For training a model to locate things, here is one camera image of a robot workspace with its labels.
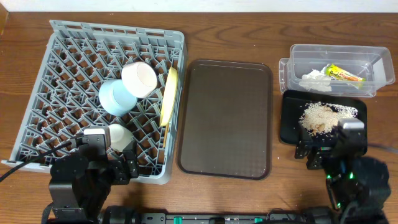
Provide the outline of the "light blue bowl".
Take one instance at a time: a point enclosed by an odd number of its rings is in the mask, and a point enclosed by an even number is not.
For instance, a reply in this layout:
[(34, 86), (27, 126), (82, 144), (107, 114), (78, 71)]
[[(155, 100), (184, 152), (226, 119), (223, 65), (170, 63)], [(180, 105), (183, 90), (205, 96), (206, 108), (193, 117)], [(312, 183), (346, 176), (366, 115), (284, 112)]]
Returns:
[(107, 80), (99, 89), (101, 106), (111, 115), (123, 116), (137, 103), (137, 98), (124, 86), (121, 79)]

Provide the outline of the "white tissue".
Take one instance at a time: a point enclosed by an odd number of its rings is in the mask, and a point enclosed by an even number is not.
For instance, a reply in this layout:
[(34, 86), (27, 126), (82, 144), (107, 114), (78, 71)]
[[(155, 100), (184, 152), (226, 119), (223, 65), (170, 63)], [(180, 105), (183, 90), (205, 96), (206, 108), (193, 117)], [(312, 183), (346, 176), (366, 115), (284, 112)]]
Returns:
[(299, 85), (310, 91), (331, 92), (331, 77), (318, 70), (312, 70), (310, 73), (302, 75)]

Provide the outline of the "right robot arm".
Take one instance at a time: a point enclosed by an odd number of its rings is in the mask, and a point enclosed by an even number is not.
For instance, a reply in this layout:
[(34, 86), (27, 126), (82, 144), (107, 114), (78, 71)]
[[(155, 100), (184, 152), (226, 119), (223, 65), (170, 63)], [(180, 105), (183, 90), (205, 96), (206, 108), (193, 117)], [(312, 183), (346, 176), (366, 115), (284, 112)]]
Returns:
[(387, 165), (366, 156), (365, 125), (340, 119), (332, 142), (321, 143), (301, 126), (295, 158), (306, 157), (307, 169), (323, 169), (334, 214), (330, 223), (387, 223), (384, 202), (391, 195)]

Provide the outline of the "wooden chopstick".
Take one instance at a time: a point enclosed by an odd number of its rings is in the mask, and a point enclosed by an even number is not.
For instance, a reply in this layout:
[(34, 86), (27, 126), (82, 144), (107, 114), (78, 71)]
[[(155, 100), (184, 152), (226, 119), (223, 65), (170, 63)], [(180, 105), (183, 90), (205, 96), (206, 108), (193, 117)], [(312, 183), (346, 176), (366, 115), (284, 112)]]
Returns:
[(165, 133), (164, 133), (164, 140), (163, 140), (163, 148), (166, 149), (167, 147), (167, 136), (169, 133), (169, 124), (165, 126)]

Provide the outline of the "white bowl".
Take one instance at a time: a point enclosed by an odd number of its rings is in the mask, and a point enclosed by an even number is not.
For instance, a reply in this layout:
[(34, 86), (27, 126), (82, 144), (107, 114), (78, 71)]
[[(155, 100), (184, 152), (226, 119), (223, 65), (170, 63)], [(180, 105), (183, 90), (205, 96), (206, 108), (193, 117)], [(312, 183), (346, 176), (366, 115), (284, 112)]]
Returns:
[(146, 98), (157, 86), (157, 75), (145, 62), (125, 65), (121, 71), (121, 79), (128, 92), (137, 98)]

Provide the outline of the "green snack wrapper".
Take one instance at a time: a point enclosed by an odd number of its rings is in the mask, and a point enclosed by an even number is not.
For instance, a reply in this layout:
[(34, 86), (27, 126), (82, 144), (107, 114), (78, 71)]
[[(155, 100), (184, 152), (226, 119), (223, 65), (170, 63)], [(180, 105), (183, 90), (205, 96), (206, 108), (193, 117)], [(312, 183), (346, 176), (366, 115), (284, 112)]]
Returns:
[(365, 78), (361, 78), (357, 75), (354, 75), (346, 70), (336, 66), (335, 64), (328, 64), (325, 69), (325, 74), (333, 77), (336, 80), (346, 80), (353, 82), (365, 82)]

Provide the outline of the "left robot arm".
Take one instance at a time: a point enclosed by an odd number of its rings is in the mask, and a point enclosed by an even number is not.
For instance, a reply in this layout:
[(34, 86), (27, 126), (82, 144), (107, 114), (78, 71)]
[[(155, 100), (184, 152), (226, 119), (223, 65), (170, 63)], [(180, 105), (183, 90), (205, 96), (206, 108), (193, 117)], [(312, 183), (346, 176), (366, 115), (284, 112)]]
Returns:
[(120, 124), (86, 128), (71, 138), (76, 152), (52, 165), (52, 203), (42, 223), (140, 223), (141, 216), (123, 206), (103, 208), (111, 187), (139, 176), (133, 134)]

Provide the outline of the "small white cup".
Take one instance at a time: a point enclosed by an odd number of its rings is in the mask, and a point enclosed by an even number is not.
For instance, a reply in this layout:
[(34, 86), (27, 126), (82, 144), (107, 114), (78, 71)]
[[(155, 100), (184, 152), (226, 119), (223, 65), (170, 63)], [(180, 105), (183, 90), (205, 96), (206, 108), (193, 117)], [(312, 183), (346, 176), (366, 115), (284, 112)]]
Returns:
[(133, 134), (120, 124), (110, 124), (108, 126), (110, 133), (110, 147), (117, 152), (122, 152), (132, 141)]

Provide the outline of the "yellow round plate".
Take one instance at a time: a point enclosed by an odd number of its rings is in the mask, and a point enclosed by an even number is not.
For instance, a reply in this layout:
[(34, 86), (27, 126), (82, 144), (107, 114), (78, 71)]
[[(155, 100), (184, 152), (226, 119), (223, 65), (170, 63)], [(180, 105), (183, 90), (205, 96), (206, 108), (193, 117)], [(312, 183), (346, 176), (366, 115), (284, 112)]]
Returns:
[(167, 81), (165, 84), (164, 95), (162, 100), (161, 112), (160, 112), (160, 125), (168, 125), (174, 108), (174, 101), (178, 86), (178, 71), (171, 67), (167, 75)]

